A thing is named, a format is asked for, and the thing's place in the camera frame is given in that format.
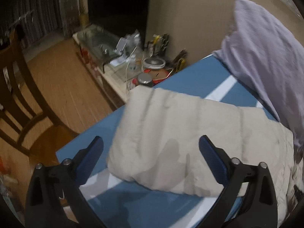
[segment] folded garment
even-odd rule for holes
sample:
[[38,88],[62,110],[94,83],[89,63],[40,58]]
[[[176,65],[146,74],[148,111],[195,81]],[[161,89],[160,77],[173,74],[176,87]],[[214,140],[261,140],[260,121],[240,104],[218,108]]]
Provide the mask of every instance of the folded garment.
[[[138,86],[131,91],[114,136],[109,171],[152,190],[218,196],[223,186],[215,181],[199,151],[202,135],[231,158],[245,164],[268,164],[279,218],[284,219],[288,183],[293,178],[293,137],[259,108]],[[243,184],[240,196],[246,187]]]
[[231,33],[213,54],[292,131],[294,145],[303,146],[304,48],[293,34],[262,6],[235,0]]

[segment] wooden chair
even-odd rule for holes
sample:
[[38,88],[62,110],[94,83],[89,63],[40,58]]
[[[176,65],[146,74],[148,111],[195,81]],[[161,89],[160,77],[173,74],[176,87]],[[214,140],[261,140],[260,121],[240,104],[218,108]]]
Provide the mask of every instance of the wooden chair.
[[[16,124],[5,114],[5,112],[0,111],[0,118],[2,118],[19,135],[17,141],[15,141],[0,129],[0,137],[15,149],[29,157],[31,169],[40,162],[46,166],[58,164],[55,152],[74,139],[78,134],[68,128],[57,117],[42,96],[23,57],[16,31],[13,31],[10,34],[10,43],[11,45],[9,47],[0,51],[0,69],[7,67],[13,93],[31,117],[28,117],[28,115],[26,115],[15,102],[15,99],[7,87],[4,73],[0,70],[0,104],[4,106],[4,108],[22,127],[22,129],[19,129],[18,126],[16,126]],[[29,91],[42,110],[39,114],[36,114],[33,111],[19,90],[13,70],[14,61],[17,62],[20,73]],[[30,129],[47,117],[53,123],[53,126],[43,132],[30,149],[23,147],[22,143]]]

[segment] wooden floor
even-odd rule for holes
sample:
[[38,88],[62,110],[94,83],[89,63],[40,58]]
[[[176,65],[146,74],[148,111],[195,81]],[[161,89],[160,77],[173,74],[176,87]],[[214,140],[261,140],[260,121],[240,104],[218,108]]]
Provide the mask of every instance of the wooden floor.
[[[77,46],[72,39],[64,40],[39,53],[28,66],[37,86],[58,117],[75,132],[81,133],[112,112],[111,106],[96,87],[76,56]],[[35,112],[40,111],[26,85],[20,88],[25,100]],[[25,138],[24,146],[30,148],[51,122],[37,124]],[[12,137],[14,132],[1,120],[0,128]],[[25,203],[31,178],[28,158],[0,138],[0,156],[11,175],[19,180],[13,192]]]

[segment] metal lid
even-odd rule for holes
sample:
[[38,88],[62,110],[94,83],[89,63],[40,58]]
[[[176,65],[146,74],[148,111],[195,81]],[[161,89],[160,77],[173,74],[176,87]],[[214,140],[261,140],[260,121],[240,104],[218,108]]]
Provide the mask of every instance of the metal lid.
[[140,73],[137,76],[139,84],[147,85],[152,82],[152,76],[148,73]]
[[157,56],[148,57],[142,63],[147,69],[162,69],[166,65],[166,61]]

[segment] cluttered side table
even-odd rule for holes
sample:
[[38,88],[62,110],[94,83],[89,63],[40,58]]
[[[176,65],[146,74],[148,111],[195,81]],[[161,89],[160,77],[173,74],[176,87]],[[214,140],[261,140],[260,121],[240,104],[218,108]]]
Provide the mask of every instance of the cluttered side table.
[[127,102],[129,90],[136,85],[154,86],[185,66],[185,50],[173,61],[165,58],[168,37],[155,36],[143,51],[137,32],[119,38],[91,25],[73,35],[80,48],[78,57],[116,109]]

